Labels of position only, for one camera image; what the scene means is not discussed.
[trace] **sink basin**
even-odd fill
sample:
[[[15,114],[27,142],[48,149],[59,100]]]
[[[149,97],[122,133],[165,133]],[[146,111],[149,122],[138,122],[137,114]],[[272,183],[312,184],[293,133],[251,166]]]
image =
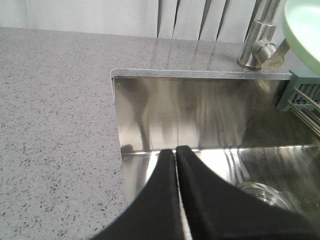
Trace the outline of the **sink basin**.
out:
[[[319,138],[275,106],[287,80],[113,78],[128,202],[159,150],[188,145],[234,186],[260,183],[320,228]]]

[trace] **quartz countertop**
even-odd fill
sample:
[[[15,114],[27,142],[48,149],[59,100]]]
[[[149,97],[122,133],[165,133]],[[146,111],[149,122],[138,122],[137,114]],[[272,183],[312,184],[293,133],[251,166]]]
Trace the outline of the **quartz countertop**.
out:
[[[1,27],[0,239],[88,239],[126,208],[112,76],[247,74],[240,49]],[[288,52],[268,74],[294,68],[306,67]]]

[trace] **faucet handle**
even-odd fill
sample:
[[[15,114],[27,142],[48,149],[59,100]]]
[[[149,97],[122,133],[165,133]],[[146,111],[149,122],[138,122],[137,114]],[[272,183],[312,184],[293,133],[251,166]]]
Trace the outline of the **faucet handle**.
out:
[[[263,39],[255,41],[250,50],[263,71],[273,71],[284,63],[289,48],[286,40],[277,48],[274,43]]]

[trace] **sink drain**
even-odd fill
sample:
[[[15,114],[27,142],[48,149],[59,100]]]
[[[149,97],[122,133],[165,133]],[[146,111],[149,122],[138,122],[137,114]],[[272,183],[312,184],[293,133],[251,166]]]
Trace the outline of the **sink drain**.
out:
[[[284,210],[293,211],[289,201],[281,195],[276,189],[258,182],[243,182],[237,186],[243,192],[275,207]]]

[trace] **faucet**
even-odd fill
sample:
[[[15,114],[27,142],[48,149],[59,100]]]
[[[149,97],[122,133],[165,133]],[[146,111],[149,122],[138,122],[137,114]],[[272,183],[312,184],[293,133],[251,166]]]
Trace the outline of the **faucet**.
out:
[[[261,17],[255,17],[251,24],[237,60],[240,67],[251,71],[272,71],[284,63],[284,56],[290,49],[286,39],[278,48],[271,42],[277,27],[274,21],[281,1],[283,0],[266,0],[264,4],[263,1],[260,2],[259,9],[263,7],[263,11]]]

